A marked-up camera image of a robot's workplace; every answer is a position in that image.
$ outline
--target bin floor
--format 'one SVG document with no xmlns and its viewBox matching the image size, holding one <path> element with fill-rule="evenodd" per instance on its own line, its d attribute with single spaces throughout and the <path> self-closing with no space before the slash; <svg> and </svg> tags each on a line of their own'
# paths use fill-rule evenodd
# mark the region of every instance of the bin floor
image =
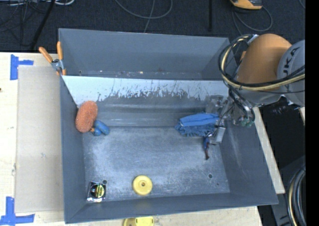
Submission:
<svg viewBox="0 0 319 226">
<path fill-rule="evenodd" d="M 146 175 L 153 189 L 145 198 L 229 192 L 219 146 L 209 146 L 206 160 L 202 142 L 173 127 L 113 127 L 99 137 L 85 133 L 87 188 L 90 181 L 106 180 L 105 201 L 140 199 L 132 181 Z"/>
</svg>

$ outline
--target orange scrubber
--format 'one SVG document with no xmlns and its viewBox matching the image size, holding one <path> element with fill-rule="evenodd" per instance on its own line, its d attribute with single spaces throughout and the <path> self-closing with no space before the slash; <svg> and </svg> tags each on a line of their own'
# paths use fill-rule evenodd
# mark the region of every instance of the orange scrubber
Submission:
<svg viewBox="0 0 319 226">
<path fill-rule="evenodd" d="M 91 130 L 98 115 L 98 106 L 94 101 L 84 102 L 76 115 L 75 127 L 78 131 L 85 133 Z"/>
</svg>

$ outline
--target yellow disc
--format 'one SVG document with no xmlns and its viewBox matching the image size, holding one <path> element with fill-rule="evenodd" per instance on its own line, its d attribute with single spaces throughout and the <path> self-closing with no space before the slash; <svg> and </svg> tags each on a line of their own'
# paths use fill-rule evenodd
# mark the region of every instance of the yellow disc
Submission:
<svg viewBox="0 0 319 226">
<path fill-rule="evenodd" d="M 154 219 L 149 217 L 127 218 L 124 220 L 123 226 L 154 226 Z"/>
<path fill-rule="evenodd" d="M 152 181 L 147 176 L 137 176 L 132 183 L 132 188 L 138 195 L 147 195 L 153 187 Z"/>
</svg>

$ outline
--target blue towel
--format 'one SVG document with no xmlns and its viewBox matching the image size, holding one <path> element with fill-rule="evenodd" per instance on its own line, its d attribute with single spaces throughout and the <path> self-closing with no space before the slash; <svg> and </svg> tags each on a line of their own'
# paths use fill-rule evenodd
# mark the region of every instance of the blue towel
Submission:
<svg viewBox="0 0 319 226">
<path fill-rule="evenodd" d="M 219 120 L 217 113 L 197 113 L 179 119 L 175 129 L 182 135 L 206 136 L 215 130 L 215 123 Z"/>
</svg>

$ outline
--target gray plastic tub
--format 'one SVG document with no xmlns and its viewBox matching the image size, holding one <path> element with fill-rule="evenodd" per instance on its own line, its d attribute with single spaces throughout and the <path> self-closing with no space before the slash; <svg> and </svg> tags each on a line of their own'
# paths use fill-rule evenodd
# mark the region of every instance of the gray plastic tub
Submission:
<svg viewBox="0 0 319 226">
<path fill-rule="evenodd" d="M 201 137 L 174 128 L 226 99 L 217 61 L 227 38 L 60 29 L 59 40 L 66 223 L 278 203 L 255 126 L 228 122 L 208 160 Z M 109 135 L 76 130 L 86 100 Z M 153 183 L 146 196 L 132 189 L 139 175 Z M 106 183 L 100 203 L 86 199 L 91 181 Z"/>
</svg>

